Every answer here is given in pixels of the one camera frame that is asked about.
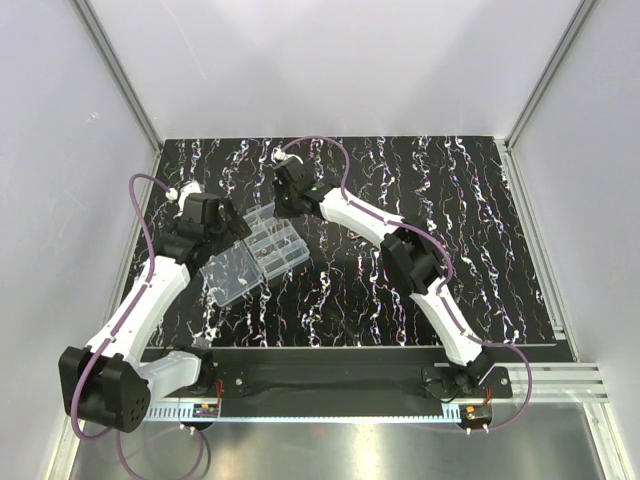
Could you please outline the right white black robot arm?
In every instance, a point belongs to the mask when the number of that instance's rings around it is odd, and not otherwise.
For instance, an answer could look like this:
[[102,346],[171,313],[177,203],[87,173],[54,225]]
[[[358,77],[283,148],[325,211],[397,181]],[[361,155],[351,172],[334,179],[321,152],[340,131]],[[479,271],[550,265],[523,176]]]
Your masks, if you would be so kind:
[[451,259],[424,229],[314,177],[300,157],[278,149],[273,182],[279,218],[316,216],[363,237],[380,251],[387,280],[412,299],[445,349],[461,389],[480,388],[495,366],[448,288]]

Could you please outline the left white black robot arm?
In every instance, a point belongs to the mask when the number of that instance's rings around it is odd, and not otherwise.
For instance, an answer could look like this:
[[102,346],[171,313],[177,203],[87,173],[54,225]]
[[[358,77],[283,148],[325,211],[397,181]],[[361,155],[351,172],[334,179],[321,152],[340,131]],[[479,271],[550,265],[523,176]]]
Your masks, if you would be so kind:
[[213,356],[203,348],[179,348],[150,363],[142,357],[198,271],[251,230],[229,198],[203,193],[196,182],[165,193],[179,205],[176,223],[147,242],[143,271],[110,320],[84,347],[69,346],[58,360],[64,409],[81,440],[91,438],[82,422],[130,433],[152,403],[184,388],[204,393],[216,383]]

